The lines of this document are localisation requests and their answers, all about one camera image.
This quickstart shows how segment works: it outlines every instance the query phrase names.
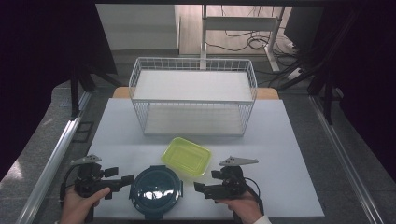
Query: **wire basket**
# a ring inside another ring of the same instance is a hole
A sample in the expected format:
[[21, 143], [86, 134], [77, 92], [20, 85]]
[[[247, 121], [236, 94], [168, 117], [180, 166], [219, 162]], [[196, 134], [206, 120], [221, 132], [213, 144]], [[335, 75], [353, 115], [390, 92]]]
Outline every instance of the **wire basket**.
[[250, 60], [138, 58], [129, 92], [144, 134], [242, 136], [257, 82]]

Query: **yellow-green tray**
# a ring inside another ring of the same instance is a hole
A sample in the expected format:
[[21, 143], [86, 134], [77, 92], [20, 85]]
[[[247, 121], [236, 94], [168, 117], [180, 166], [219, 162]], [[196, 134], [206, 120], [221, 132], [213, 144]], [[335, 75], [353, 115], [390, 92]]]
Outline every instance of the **yellow-green tray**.
[[211, 157], [212, 153], [209, 149], [177, 137], [169, 144], [161, 160], [180, 172], [200, 176], [205, 173]]

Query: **aluminum rail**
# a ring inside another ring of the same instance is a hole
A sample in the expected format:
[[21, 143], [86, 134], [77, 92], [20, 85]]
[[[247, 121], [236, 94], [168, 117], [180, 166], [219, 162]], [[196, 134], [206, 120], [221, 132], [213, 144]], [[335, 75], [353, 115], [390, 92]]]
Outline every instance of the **aluminum rail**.
[[38, 178], [35, 188], [30, 194], [25, 206], [23, 207], [20, 216], [16, 223], [32, 223], [35, 219], [40, 204], [43, 202], [45, 195], [52, 183], [53, 177], [55, 177], [58, 171], [59, 165], [64, 158], [64, 153], [69, 147], [69, 144], [73, 138], [74, 133], [81, 121], [84, 109], [91, 98], [91, 94], [84, 92], [79, 100], [80, 112], [74, 120], [69, 120], [64, 128], [55, 149], [53, 149], [49, 161], [44, 168], [41, 176]]
[[327, 123], [327, 120], [324, 118], [322, 111], [322, 106], [319, 101], [318, 97], [314, 96], [309, 96], [309, 99], [311, 100], [312, 106], [315, 108], [318, 118], [320, 120], [320, 123], [323, 126], [324, 131], [326, 132], [327, 136], [329, 137], [332, 147], [334, 149], [335, 154], [338, 157], [338, 160], [340, 161], [341, 165], [344, 168], [344, 171], [346, 172], [346, 176], [355, 191], [356, 195], [358, 196], [358, 199], [361, 203], [361, 206], [364, 210], [364, 213], [366, 214], [367, 218], [369, 219], [370, 223], [373, 224], [379, 224], [379, 223], [384, 223], [383, 219], [379, 215], [378, 209], [375, 205], [375, 202], [369, 192], [369, 190], [366, 188], [364, 185], [363, 181], [361, 180], [361, 177], [359, 176], [358, 172], [356, 171], [355, 167], [353, 166], [352, 161], [347, 155], [347, 152], [341, 143], [340, 139], [338, 138], [338, 135], [332, 125], [329, 125]]

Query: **dark blue lid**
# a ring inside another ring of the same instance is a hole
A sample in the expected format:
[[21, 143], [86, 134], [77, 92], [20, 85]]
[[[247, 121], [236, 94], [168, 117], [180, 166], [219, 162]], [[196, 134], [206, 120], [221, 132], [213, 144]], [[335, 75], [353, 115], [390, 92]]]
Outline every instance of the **dark blue lid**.
[[131, 186], [129, 198], [145, 219], [162, 219], [182, 196], [183, 183], [164, 165], [150, 166]]

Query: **human hand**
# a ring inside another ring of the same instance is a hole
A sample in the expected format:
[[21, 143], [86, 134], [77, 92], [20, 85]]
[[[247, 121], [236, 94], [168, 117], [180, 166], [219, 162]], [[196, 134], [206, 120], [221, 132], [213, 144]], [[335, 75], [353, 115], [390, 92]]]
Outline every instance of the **human hand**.
[[99, 204], [99, 200], [110, 192], [110, 188], [97, 191], [89, 198], [80, 197], [74, 190], [74, 186], [66, 191], [64, 197], [64, 209], [62, 211], [61, 224], [83, 223], [90, 208]]
[[244, 224], [252, 224], [262, 217], [259, 205], [248, 191], [238, 199], [217, 199], [216, 202], [227, 204], [228, 208], [235, 211]]

